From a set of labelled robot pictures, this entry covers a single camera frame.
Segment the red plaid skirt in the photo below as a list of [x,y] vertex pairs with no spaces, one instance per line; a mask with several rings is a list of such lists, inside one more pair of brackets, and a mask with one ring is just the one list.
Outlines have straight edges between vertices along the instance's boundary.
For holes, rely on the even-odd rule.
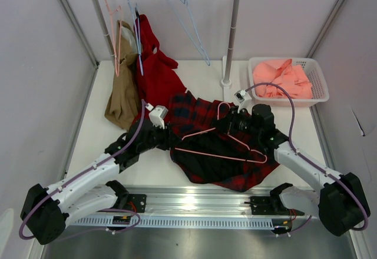
[[231,102],[195,98],[191,92],[170,100],[170,126],[180,139],[170,157],[191,182],[245,192],[279,166],[264,156],[254,135],[240,131],[223,134],[213,128],[233,106]]

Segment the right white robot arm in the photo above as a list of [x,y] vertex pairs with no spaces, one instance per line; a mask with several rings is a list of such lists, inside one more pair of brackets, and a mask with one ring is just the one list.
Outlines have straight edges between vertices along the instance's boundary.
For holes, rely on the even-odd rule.
[[288,184],[277,187],[278,194],[269,199],[269,207],[274,213],[299,210],[320,219],[335,236],[367,228],[371,211],[360,179],[351,172],[341,174],[299,151],[291,136],[276,128],[270,106],[256,104],[251,113],[233,107],[224,118],[215,122],[215,127],[226,134],[254,135],[263,153],[310,185],[311,191]]

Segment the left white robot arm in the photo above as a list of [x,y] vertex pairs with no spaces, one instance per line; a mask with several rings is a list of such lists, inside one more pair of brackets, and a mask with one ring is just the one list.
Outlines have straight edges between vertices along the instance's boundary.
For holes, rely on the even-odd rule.
[[170,125],[158,127],[150,120],[137,121],[120,135],[90,165],[55,184],[36,184],[28,190],[20,218],[24,228],[41,245],[56,240],[76,220],[102,210],[123,211],[129,192],[115,178],[139,160],[139,156],[159,148],[169,150],[173,132]]

